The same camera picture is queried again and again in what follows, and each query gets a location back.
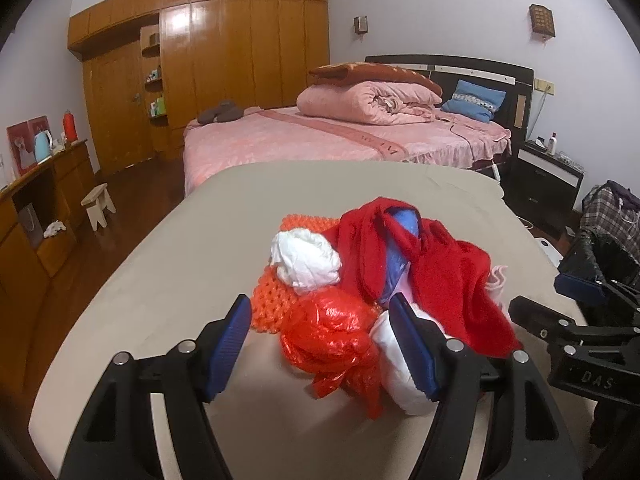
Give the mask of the red cloth garment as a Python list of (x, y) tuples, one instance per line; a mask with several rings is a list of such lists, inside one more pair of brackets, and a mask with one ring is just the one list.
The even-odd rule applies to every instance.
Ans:
[(393, 213), (413, 206), (378, 197), (347, 211), (322, 235), (338, 252), (340, 287), (373, 304), (382, 299), (387, 242), (392, 240), (410, 264), (414, 301), (446, 334), (483, 356), (503, 359), (521, 348), (514, 329), (486, 290), (490, 258), (483, 249), (456, 240), (437, 220), (418, 219), (418, 232), (405, 229)]

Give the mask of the red plastic bag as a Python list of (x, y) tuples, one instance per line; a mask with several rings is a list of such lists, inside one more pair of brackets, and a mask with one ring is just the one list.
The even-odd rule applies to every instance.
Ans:
[(335, 286), (298, 298), (280, 328), (288, 362), (311, 374), (318, 399), (338, 389), (356, 396), (370, 419), (382, 414), (380, 350), (370, 336), (375, 307)]

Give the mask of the small wall lamp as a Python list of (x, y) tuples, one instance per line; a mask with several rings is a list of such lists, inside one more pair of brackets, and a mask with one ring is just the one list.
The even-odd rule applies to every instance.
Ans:
[(354, 17), (354, 32), (358, 36), (365, 35), (369, 31), (369, 21), (367, 15), (357, 15)]

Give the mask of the black bed headboard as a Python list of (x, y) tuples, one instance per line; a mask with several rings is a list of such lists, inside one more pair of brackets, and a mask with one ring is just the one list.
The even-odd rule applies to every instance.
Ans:
[(494, 122), (511, 131), (515, 144), (525, 141), (534, 90), (532, 68), (446, 54), (381, 54), (364, 60), (421, 73), (442, 88), (444, 100), (452, 96), (460, 80), (506, 92)]

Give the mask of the orange bubble wrap sheet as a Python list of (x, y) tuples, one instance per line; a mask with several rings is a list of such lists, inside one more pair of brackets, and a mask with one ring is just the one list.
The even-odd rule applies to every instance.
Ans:
[[(337, 218), (288, 214), (280, 224), (280, 231), (305, 228), (313, 233), (322, 233), (338, 223)], [(288, 309), (296, 304), (298, 296), (287, 284), (277, 278), (276, 270), (266, 266), (250, 296), (252, 325), (257, 333), (276, 334)]]

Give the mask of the blue plastic bag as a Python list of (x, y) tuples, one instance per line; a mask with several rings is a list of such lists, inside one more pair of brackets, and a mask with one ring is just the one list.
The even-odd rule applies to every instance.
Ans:
[[(392, 208), (390, 215), (411, 235), (419, 236), (420, 221), (418, 215), (411, 209)], [(380, 304), (387, 304), (392, 298), (402, 276), (409, 265), (409, 260), (404, 256), (397, 243), (390, 234), (386, 234), (386, 269), (385, 281)]]

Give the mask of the white bathroom scale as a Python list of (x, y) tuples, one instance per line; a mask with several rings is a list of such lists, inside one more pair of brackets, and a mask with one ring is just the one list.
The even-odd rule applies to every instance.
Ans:
[(535, 242), (544, 252), (544, 254), (549, 259), (549, 261), (552, 263), (552, 266), (557, 268), (563, 259), (563, 256), (561, 255), (561, 253), (548, 240), (546, 240), (543, 237), (536, 237)]

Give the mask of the brown neck pillow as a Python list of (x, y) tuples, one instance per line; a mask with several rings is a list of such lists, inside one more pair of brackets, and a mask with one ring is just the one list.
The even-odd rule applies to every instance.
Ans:
[(198, 116), (202, 126), (213, 122), (234, 122), (244, 116), (244, 110), (233, 101), (221, 101), (217, 106), (208, 108)]

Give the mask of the red framed picture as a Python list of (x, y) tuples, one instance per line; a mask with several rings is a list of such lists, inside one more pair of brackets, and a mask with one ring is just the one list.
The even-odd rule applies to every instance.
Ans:
[(20, 177), (38, 164), (35, 137), (40, 131), (48, 129), (49, 122), (46, 116), (32, 118), (6, 128), (15, 168)]

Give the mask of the white paper ball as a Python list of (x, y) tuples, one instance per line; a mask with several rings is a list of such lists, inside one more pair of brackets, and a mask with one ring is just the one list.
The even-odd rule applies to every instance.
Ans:
[(394, 402), (408, 416), (425, 416), (434, 411), (437, 403), (416, 388), (387, 310), (374, 323), (370, 337), (380, 350), (381, 384)]
[(277, 232), (269, 263), (278, 280), (298, 296), (341, 281), (338, 252), (323, 235), (305, 228)]

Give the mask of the pink cloth piece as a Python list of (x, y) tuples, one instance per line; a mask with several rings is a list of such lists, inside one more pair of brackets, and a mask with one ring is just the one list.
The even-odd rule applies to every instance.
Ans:
[(503, 291), (506, 287), (507, 266), (493, 266), (488, 274), (485, 290), (489, 299), (499, 308), (502, 313), (506, 313), (506, 307), (502, 301)]

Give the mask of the black white nightstand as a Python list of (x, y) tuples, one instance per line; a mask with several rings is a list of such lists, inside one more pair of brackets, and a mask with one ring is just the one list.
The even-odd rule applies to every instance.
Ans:
[(583, 178), (580, 168), (525, 142), (503, 180), (504, 201), (514, 214), (558, 238), (568, 226)]

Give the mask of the brown patterned blanket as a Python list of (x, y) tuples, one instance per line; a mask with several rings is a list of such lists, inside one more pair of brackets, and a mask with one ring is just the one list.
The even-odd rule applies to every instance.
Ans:
[(309, 77), (313, 84), (332, 84), (339, 87), (353, 86), (365, 81), (420, 84), (438, 96), (442, 96), (442, 88), (427, 76), (414, 70), (386, 64), (350, 62), (323, 65), (310, 70)]

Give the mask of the wooden sideboard cabinet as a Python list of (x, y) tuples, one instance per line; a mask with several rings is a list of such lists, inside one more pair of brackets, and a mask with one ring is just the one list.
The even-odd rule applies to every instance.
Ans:
[(50, 281), (76, 244), (82, 199), (96, 184), (88, 148), (74, 143), (1, 192), (1, 402), (21, 394), (32, 333)]

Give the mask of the folded pink quilt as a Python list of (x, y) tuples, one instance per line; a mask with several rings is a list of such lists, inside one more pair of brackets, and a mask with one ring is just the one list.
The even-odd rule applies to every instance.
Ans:
[(296, 100), (298, 110), (306, 116), (372, 126), (432, 122), (440, 104), (442, 98), (420, 84), (386, 81), (348, 87), (313, 84)]

